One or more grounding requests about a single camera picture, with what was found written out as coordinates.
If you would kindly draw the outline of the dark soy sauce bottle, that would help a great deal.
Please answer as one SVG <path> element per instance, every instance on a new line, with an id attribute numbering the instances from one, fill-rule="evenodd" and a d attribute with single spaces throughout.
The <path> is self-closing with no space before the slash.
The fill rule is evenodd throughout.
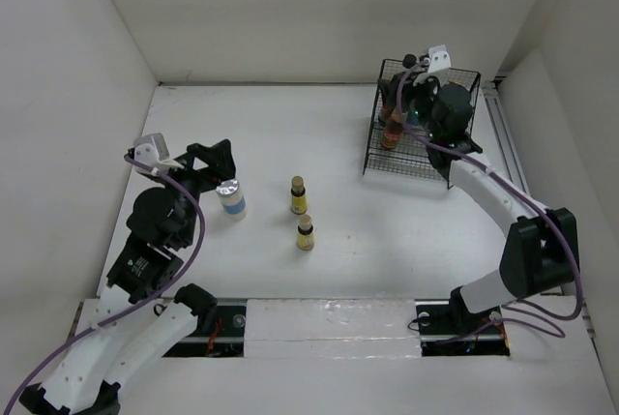
<path id="1" fill-rule="evenodd" d="M 390 79 L 381 78 L 377 82 L 379 92 L 382 97 L 382 108 L 379 112 L 379 121 L 385 125 L 390 119 L 396 108 L 396 92 L 401 78 L 406 71 L 417 64 L 417 57 L 414 54 L 406 54 L 402 61 L 404 71 L 394 74 Z"/>

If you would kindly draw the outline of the silver-lid jar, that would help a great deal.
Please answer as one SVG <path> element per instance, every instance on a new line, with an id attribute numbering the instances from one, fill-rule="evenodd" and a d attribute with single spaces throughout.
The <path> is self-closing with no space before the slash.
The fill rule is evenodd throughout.
<path id="1" fill-rule="evenodd" d="M 247 215 L 247 204 L 237 179 L 221 182 L 216 187 L 216 194 L 224 213 L 233 220 L 242 220 Z"/>
<path id="2" fill-rule="evenodd" d="M 418 116 L 414 112 L 409 112 L 407 115 L 406 123 L 410 126 L 419 126 L 420 122 Z"/>

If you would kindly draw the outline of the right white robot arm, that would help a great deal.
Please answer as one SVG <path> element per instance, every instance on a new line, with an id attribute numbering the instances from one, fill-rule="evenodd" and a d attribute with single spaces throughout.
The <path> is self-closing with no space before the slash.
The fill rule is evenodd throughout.
<path id="1" fill-rule="evenodd" d="M 377 90 L 381 122 L 407 130 L 409 119 L 416 119 L 431 166 L 471 197 L 505 237 L 497 266 L 456 287 L 436 321 L 464 338 L 496 324 L 492 314 L 499 308 L 547 323 L 578 318 L 583 292 L 575 215 L 548 208 L 492 167 L 468 131 L 470 91 L 414 70 L 378 80 Z"/>

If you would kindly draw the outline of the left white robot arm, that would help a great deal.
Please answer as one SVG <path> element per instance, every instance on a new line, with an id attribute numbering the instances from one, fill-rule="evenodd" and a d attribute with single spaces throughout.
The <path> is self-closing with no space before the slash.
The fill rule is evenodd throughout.
<path id="1" fill-rule="evenodd" d="M 25 377 L 6 413 L 20 403 L 32 414 L 117 414 L 132 377 L 182 338 L 215 325 L 217 298 L 190 283 L 144 332 L 136 331 L 139 312 L 187 273 L 202 247 L 206 220 L 199 198 L 235 178 L 230 141 L 190 144 L 173 158 L 163 136 L 151 133 L 124 159 L 155 185 L 134 200 L 126 221 L 130 234 L 91 323 Z"/>

